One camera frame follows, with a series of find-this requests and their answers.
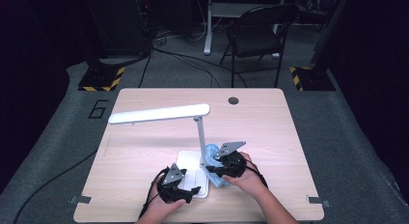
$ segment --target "desk lamp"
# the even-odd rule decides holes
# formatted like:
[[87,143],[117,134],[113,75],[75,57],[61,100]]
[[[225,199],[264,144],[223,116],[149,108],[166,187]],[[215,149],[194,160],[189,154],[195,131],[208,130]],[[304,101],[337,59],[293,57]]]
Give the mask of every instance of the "desk lamp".
[[195,104],[157,108],[150,110],[129,111],[112,114],[109,117],[110,125],[135,124],[141,122],[153,122],[163,120],[175,120],[193,118],[198,125],[200,151],[180,151],[177,156],[177,166],[187,170],[183,181],[178,186],[181,189],[190,189],[200,186],[200,192],[195,197],[207,196],[208,179],[205,174],[205,132],[203,116],[210,113],[208,104]]

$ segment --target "human arm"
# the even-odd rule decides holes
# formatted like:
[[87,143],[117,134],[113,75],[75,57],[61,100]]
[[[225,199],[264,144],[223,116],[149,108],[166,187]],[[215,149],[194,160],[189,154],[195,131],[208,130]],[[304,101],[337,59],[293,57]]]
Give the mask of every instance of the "human arm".
[[186,201],[184,199],[177,200],[171,204],[165,203],[157,193],[157,183],[160,178],[156,180],[153,185],[150,194],[150,203],[147,211],[139,218],[135,224],[159,224],[161,223],[170,213],[179,209],[183,206]]
[[[241,153],[241,155],[247,160],[248,167],[257,170],[256,165],[249,163],[252,159],[248,154]],[[274,194],[261,182],[261,179],[255,172],[246,169],[240,178],[232,178],[225,175],[223,179],[240,187],[241,190],[253,197],[261,207],[268,224],[298,223]]]

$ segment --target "office chair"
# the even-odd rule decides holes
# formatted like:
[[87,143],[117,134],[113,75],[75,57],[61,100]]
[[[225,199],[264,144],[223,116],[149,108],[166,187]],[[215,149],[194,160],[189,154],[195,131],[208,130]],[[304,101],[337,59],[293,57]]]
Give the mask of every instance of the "office chair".
[[[236,74],[273,69],[277,69],[274,83],[274,87],[277,87],[286,44],[286,33],[298,13],[298,7],[293,4],[262,6],[244,13],[233,25],[227,28],[226,34],[229,44],[219,64],[223,64],[226,56],[232,56],[232,88],[234,87],[234,76]],[[275,24],[279,25],[277,34],[272,29]],[[232,47],[232,54],[228,54],[230,47]],[[259,56],[259,61],[264,55],[274,53],[280,55],[277,67],[241,70],[240,72],[234,68],[235,57]]]

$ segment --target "desk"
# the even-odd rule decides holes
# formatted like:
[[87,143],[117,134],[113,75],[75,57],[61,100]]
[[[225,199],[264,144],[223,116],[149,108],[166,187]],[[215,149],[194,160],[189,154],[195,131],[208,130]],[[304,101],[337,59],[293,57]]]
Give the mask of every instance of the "desk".
[[[229,104],[236,97],[239,103]],[[204,117],[207,144],[246,141],[248,153],[270,190],[297,220],[320,220],[321,205],[284,94],[279,89],[123,89],[113,113],[208,103]],[[107,125],[82,192],[77,222],[134,222],[145,203],[150,182],[177,160],[179,151],[200,149],[191,119]],[[172,213],[166,222],[249,222],[263,220],[258,204],[236,186],[209,185],[207,198]]]
[[241,17],[247,11],[263,5],[265,4],[213,3],[212,0],[207,0],[207,34],[205,36],[204,55],[210,54],[213,38],[212,17]]

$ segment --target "chair leg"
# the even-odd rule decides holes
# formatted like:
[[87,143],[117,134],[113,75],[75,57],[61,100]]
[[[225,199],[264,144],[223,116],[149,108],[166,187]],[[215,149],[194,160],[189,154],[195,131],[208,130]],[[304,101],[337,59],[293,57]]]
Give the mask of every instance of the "chair leg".
[[234,75],[235,75],[235,71],[234,71],[234,54],[232,55],[232,88],[234,88]]
[[231,46],[231,44],[228,43],[228,46],[226,47],[225,53],[223,54],[222,60],[220,60],[219,65],[223,64],[223,60],[225,60],[226,54],[228,53],[230,46]]
[[274,88],[277,88],[277,84],[279,83],[279,76],[280,76],[280,69],[281,69],[282,61],[283,61],[283,51],[280,53],[279,65],[277,66],[277,73],[276,73],[276,80],[274,82]]

